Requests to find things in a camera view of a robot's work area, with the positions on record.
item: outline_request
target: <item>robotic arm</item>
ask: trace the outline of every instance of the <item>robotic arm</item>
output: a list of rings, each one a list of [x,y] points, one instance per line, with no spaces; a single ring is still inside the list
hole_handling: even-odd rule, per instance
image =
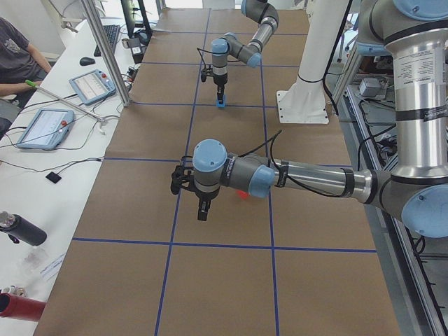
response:
[[[301,188],[324,196],[354,197],[421,235],[447,237],[448,113],[443,63],[448,1],[363,0],[358,40],[372,46],[383,43],[394,58],[398,165],[393,171],[238,157],[227,154],[218,141],[204,140],[195,148],[193,166],[176,168],[171,191],[195,191],[199,219],[204,220],[220,186],[256,197],[265,197],[273,185]]]
[[[260,25],[257,32],[247,45],[239,42],[233,33],[226,33],[223,37],[213,40],[211,42],[212,65],[208,68],[204,65],[201,71],[202,82],[206,81],[207,76],[213,77],[213,82],[217,86],[217,107],[225,107],[224,87],[228,81],[228,55],[252,68],[258,67],[264,46],[279,26],[277,11],[267,0],[243,0],[241,11],[246,17]]]

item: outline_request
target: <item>person's arm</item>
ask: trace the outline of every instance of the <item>person's arm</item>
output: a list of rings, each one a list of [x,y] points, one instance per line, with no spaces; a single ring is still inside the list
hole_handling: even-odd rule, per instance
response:
[[[40,85],[42,81],[35,82],[37,85]],[[8,96],[8,95],[16,95],[22,92],[26,92],[32,90],[32,87],[26,83],[18,83],[18,84],[0,84],[0,97]]]
[[[50,63],[48,63],[47,59],[41,54],[41,52],[32,44],[29,44],[27,47],[27,52],[34,58],[37,64],[41,66],[41,68],[49,73],[51,70]]]

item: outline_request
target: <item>grid line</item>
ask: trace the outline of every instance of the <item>grid line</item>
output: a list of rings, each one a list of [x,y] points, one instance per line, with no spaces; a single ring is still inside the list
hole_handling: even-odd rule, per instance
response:
[[[209,29],[210,14],[211,14],[211,9],[209,9],[209,15],[208,15],[208,18],[207,18],[207,24],[206,24],[205,35],[204,35],[204,44],[202,45],[203,49],[205,48],[205,42],[207,40],[207,30]],[[201,66],[202,66],[202,61],[199,62],[199,73],[197,74],[195,98],[193,100],[193,106],[192,106],[192,112],[191,112],[190,129],[188,130],[187,143],[185,145],[185,155],[187,155],[187,153],[188,153],[188,146],[190,144],[191,131],[193,129],[193,121],[195,119],[196,99],[197,99],[197,91],[199,89],[199,80],[200,80],[200,74],[201,74],[201,71],[200,71]],[[160,319],[162,317],[163,301],[164,301],[165,290],[166,290],[167,281],[168,281],[169,264],[170,264],[170,261],[171,261],[171,254],[172,254],[172,249],[173,249],[173,246],[174,246],[173,245],[174,234],[176,232],[177,216],[179,214],[179,204],[180,204],[180,201],[181,201],[181,196],[182,196],[182,192],[180,191],[180,193],[178,194],[178,197],[177,197],[176,211],[174,213],[174,218],[173,218],[173,228],[171,230],[171,238],[169,240],[170,244],[169,244],[169,248],[168,248],[167,263],[165,265],[165,273],[164,273],[164,278],[163,278],[162,290],[161,290],[161,293],[160,293],[159,310],[158,310],[158,313],[157,313],[157,321],[156,321],[156,324],[155,324],[154,336],[158,336],[158,333],[159,333]]]
[[[108,161],[143,161],[143,162],[161,162],[161,163],[177,163],[179,159],[155,159],[150,157],[105,157]],[[333,167],[333,168],[352,168],[349,164],[317,164],[322,167]]]
[[[154,62],[154,61],[146,61],[146,62],[142,62],[141,64],[149,64],[149,65],[154,65],[154,64],[162,64],[162,65],[179,65],[179,66],[185,66],[185,65],[197,65],[197,63],[180,63],[180,62]],[[247,67],[247,64],[228,64],[228,67]],[[297,68],[299,69],[300,66],[299,65],[280,65],[280,64],[268,64],[268,65],[263,65],[264,67],[267,68]]]
[[[172,30],[167,30],[167,31],[159,31],[160,33],[170,33],[170,34],[226,34],[228,33],[228,31],[226,32],[203,32],[203,31],[172,31]],[[234,34],[236,35],[254,35],[254,33],[241,33],[241,32],[235,32],[233,31]],[[275,35],[279,35],[279,36],[308,36],[308,33],[275,33]]]
[[[262,105],[263,105],[263,126],[265,131],[265,141],[267,141],[267,114],[266,114],[266,107],[265,107],[265,82],[263,78],[263,60],[261,60],[260,63],[260,79],[261,79],[261,98],[262,98]],[[269,154],[267,152],[267,143],[265,144],[265,154],[266,157],[269,157]],[[280,322],[279,322],[279,298],[278,298],[278,290],[277,290],[277,267],[275,264],[275,239],[274,239],[274,219],[272,216],[272,202],[271,202],[271,192],[269,191],[269,230],[271,234],[271,260],[272,260],[272,290],[274,294],[274,317],[275,317],[275,333],[276,336],[280,336]]]
[[[216,104],[198,104],[198,103],[191,103],[191,104],[187,104],[187,103],[145,103],[145,102],[138,102],[138,101],[133,101],[133,104],[136,105],[149,105],[149,106],[213,106],[215,107]],[[262,109],[263,106],[261,105],[226,105],[226,107],[239,107],[239,108],[253,108],[253,109]],[[269,107],[271,109],[276,109],[276,106],[266,106]]]
[[[74,237],[72,240],[76,242],[107,243],[107,244],[140,244],[140,245],[162,245],[162,246],[183,246],[183,247],[207,247],[210,249],[245,249],[245,250],[365,253],[365,254],[377,253],[377,250],[368,248],[324,248],[324,247],[268,246],[268,245],[257,246],[257,245],[237,245],[237,244],[187,243],[180,241],[104,239],[104,238],[86,238],[86,237]]]

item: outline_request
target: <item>white desk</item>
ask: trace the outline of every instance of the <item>white desk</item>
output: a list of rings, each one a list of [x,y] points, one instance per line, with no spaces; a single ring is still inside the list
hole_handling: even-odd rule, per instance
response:
[[[105,25],[122,24],[119,20],[104,20]],[[131,52],[119,42],[115,50],[115,58],[122,74],[126,74],[127,68],[134,64]],[[92,37],[92,32],[88,24],[84,24],[78,32],[75,41],[65,50],[52,71],[44,80],[42,87],[65,97],[74,93],[69,84],[69,79],[93,69],[100,69],[108,72],[103,59],[95,57],[97,63],[90,66],[80,66],[79,59],[83,56],[93,57],[96,43]],[[29,104],[45,102],[52,98],[37,92],[29,101]],[[79,104],[78,98],[73,98],[73,102]],[[118,115],[117,109],[121,111],[123,107],[121,100],[116,94],[108,98],[95,112],[102,116]],[[45,106],[31,107],[25,109],[15,120],[12,127],[27,126],[36,111]],[[56,109],[67,109],[61,103],[52,104]],[[76,118],[82,116],[76,112]],[[60,147],[77,148],[86,140],[90,130],[95,124],[95,119],[85,116],[76,121],[67,138]],[[103,126],[106,135],[101,135],[94,129],[86,145],[79,150],[54,150],[45,152],[42,150],[18,150],[12,146],[0,148],[0,160],[13,163],[15,165],[32,167],[37,170],[63,165],[72,160],[84,160],[86,158],[98,158],[104,155],[106,147],[111,140],[116,127],[117,119],[109,119]],[[8,134],[15,143],[21,129],[12,130]],[[9,144],[5,136],[0,141],[0,146]],[[0,211],[8,211],[19,214],[28,221],[42,228],[47,232],[47,240],[37,249],[21,242],[13,244],[8,236],[0,234],[0,254],[3,257],[0,272],[0,287],[9,285],[23,286],[27,291],[27,296],[36,300],[47,301],[56,276],[49,281],[45,281],[39,272],[58,256],[65,253],[70,244],[72,235],[83,212],[88,195],[99,171],[100,162],[83,162],[63,171],[62,180],[57,184],[51,183],[45,178],[49,172],[36,173],[12,167],[7,164],[0,164]],[[31,253],[39,253],[43,260],[34,272],[24,269],[23,260]],[[37,323],[19,321],[11,318],[0,318],[0,334],[14,336],[32,335]]]

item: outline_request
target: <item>black water bottle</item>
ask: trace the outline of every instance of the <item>black water bottle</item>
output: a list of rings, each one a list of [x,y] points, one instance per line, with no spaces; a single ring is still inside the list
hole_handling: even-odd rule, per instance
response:
[[[45,231],[19,215],[6,211],[0,213],[0,231],[8,234],[13,242],[18,242],[18,239],[32,246],[38,246],[47,239]]]

